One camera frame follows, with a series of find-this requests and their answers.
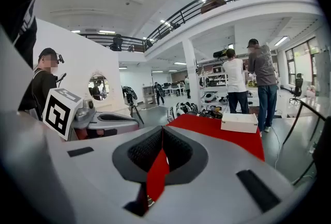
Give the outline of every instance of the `black chair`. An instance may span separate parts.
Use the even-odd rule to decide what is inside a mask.
[[[291,91],[291,93],[294,95],[294,98],[290,98],[290,102],[297,101],[297,97],[299,97],[301,95],[301,93],[302,93],[301,87],[302,87],[303,82],[304,82],[304,79],[302,78],[302,74],[298,73],[296,75],[296,79],[295,79],[294,91]]]

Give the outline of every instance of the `jeans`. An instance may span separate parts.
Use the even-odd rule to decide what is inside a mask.
[[[249,114],[247,92],[229,93],[230,113],[235,114],[238,101],[242,109],[242,114]]]
[[[277,85],[263,85],[258,87],[260,110],[259,110],[259,130],[270,127],[275,115],[277,102]]]
[[[162,100],[162,103],[164,103],[164,98],[159,94],[159,92],[156,93],[156,101],[157,101],[157,105],[160,105],[160,97]]]

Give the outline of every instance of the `window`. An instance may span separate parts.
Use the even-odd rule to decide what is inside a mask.
[[[314,55],[320,52],[316,38],[289,49],[285,52],[288,61],[289,83],[295,85],[297,73],[303,74],[306,81],[316,85],[317,69]]]

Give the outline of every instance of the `tripod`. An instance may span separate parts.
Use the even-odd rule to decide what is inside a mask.
[[[126,94],[126,99],[128,100],[128,103],[130,104],[130,115],[131,115],[131,117],[132,117],[133,109],[135,109],[135,110],[136,110],[136,113],[137,113],[137,115],[138,115],[138,117],[139,117],[139,119],[140,119],[140,121],[141,121],[141,122],[143,123],[143,125],[144,125],[145,123],[144,123],[144,121],[142,120],[142,118],[141,118],[141,116],[140,116],[140,113],[139,113],[137,107],[133,104],[132,95],[129,94],[129,93],[127,93],[127,94]]]

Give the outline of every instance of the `mirror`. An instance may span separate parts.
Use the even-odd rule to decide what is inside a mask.
[[[89,80],[88,90],[93,99],[97,101],[105,100],[109,94],[108,80],[103,75],[93,75]]]

